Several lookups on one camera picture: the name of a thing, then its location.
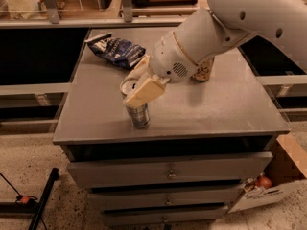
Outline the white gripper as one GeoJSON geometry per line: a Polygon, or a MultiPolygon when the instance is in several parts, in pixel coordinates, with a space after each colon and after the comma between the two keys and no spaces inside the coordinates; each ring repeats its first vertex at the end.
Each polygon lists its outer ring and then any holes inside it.
{"type": "Polygon", "coordinates": [[[149,55],[143,56],[128,74],[128,79],[122,82],[123,103],[130,108],[149,103],[165,92],[167,80],[163,78],[181,82],[190,78],[197,69],[197,64],[184,52],[175,32],[170,31],[155,43],[151,59],[149,55]],[[149,61],[158,76],[149,77],[149,61]]]}

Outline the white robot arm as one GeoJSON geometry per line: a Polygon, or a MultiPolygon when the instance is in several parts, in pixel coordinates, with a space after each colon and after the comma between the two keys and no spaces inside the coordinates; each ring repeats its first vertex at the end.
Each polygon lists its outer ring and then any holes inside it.
{"type": "Polygon", "coordinates": [[[301,0],[207,0],[162,36],[126,76],[135,81],[124,104],[137,108],[161,96],[167,83],[195,74],[201,64],[260,36],[300,69],[307,67],[307,5],[301,0]]]}

